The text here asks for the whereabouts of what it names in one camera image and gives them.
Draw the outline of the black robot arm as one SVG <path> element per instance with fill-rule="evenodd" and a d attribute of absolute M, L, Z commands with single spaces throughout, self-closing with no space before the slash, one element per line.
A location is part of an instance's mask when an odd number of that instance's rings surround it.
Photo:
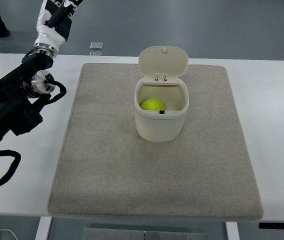
<path fill-rule="evenodd" d="M 43 107 L 66 94 L 47 71 L 56 54 L 53 46 L 37 43 L 21 65 L 0 79 L 0 141 L 9 131 L 17 136 L 30 132 L 43 121 Z"/>

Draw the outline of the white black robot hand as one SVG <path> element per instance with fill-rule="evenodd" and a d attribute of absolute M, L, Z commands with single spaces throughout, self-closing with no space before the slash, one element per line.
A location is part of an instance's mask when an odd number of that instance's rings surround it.
<path fill-rule="evenodd" d="M 81 0 L 43 1 L 36 24 L 38 36 L 34 45 L 58 52 L 69 38 L 72 17 L 81 3 Z"/>

